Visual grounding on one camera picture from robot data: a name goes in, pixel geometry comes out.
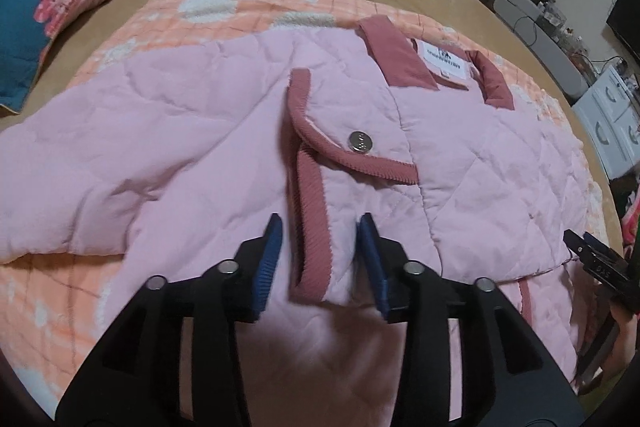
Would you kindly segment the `person right hand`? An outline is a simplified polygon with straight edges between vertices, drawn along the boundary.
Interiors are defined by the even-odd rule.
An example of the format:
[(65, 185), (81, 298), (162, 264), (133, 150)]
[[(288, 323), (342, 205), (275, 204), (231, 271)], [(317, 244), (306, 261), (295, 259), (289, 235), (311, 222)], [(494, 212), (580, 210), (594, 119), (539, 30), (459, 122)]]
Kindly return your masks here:
[(618, 301), (610, 302), (610, 311), (593, 339), (594, 355), (585, 376), (580, 377), (579, 392), (585, 395), (604, 386), (626, 371), (636, 354), (638, 317)]

